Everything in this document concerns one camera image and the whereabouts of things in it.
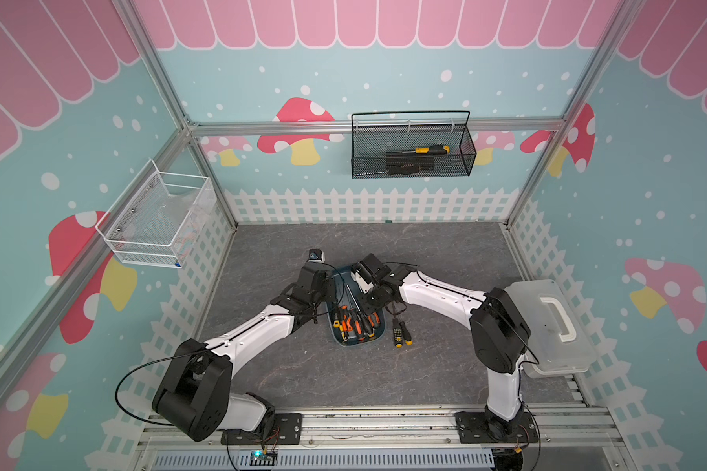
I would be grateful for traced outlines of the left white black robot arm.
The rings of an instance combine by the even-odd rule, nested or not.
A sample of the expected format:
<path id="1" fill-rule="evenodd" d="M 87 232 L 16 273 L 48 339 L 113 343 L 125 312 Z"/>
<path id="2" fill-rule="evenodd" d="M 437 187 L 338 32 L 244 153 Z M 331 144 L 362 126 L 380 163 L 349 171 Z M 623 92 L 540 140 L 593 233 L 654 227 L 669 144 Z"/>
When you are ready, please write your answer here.
<path id="1" fill-rule="evenodd" d="M 221 431 L 247 434 L 264 447 L 281 435 L 275 408 L 255 394 L 233 394 L 233 377 L 267 347 L 316 320 L 320 305 L 337 300 L 339 279 L 340 272 L 332 265 L 306 262 L 298 280 L 251 320 L 204 343 L 187 339 L 174 355 L 149 361 L 126 374 L 114 392 L 116 405 L 135 420 L 176 428 L 195 442 Z M 133 374 L 163 362 L 168 366 L 151 402 L 152 411 L 162 419 L 138 416 L 124 406 L 121 388 Z"/>

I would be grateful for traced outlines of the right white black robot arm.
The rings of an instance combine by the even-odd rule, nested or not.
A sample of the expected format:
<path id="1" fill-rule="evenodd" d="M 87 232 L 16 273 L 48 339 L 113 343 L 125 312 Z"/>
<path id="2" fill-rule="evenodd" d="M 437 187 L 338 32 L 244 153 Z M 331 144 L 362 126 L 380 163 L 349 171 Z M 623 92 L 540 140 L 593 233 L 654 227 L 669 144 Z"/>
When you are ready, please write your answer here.
<path id="1" fill-rule="evenodd" d="M 508 292 L 456 287 L 410 265 L 392 269 L 372 254 L 353 265 L 352 277 L 368 307 L 417 305 L 469 329 L 475 355 L 487 368 L 488 398 L 480 423 L 496 441 L 516 432 L 524 414 L 520 373 L 531 330 Z"/>

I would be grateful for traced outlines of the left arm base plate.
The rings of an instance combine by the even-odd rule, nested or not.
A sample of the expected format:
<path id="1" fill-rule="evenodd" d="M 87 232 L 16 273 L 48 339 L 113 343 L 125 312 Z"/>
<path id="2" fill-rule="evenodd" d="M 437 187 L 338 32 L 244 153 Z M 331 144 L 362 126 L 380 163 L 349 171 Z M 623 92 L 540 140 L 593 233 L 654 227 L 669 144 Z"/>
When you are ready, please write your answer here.
<path id="1" fill-rule="evenodd" d="M 261 420 L 253 431 L 231 429 L 222 432 L 222 445 L 251 445 L 252 447 L 274 447 L 275 445 L 298 445 L 302 433 L 304 416 L 299 413 L 270 414 Z"/>

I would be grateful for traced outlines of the teal plastic storage box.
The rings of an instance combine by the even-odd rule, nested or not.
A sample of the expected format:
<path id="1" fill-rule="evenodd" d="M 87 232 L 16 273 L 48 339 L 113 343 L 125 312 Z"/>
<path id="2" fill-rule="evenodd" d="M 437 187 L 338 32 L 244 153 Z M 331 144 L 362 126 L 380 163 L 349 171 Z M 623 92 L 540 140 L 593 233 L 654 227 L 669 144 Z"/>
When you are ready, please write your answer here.
<path id="1" fill-rule="evenodd" d="M 361 294 L 359 286 L 352 278 L 351 267 L 342 267 L 336 269 L 336 299 L 332 303 L 328 303 L 325 310 L 327 319 L 331 327 L 333 339 L 342 347 L 356 347 L 365 343 L 372 343 L 380 339 L 385 333 L 386 323 L 383 316 L 375 312 L 365 312 L 361 308 L 361 302 L 357 300 L 357 295 Z M 341 333 L 338 329 L 338 308 L 347 306 L 353 314 L 353 321 L 357 328 L 359 338 L 343 343 Z"/>

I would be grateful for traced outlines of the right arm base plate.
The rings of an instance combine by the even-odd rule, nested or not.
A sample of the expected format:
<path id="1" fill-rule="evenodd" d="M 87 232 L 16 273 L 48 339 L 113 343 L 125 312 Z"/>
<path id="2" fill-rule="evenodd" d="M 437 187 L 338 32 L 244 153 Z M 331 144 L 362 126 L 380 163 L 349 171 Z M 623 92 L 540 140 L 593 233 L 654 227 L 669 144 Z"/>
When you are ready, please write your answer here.
<path id="1" fill-rule="evenodd" d="M 503 421 L 489 410 L 481 412 L 459 411 L 454 414 L 462 444 L 474 445 L 526 445 L 539 442 L 539 429 L 534 417 L 524 410 L 510 421 Z"/>

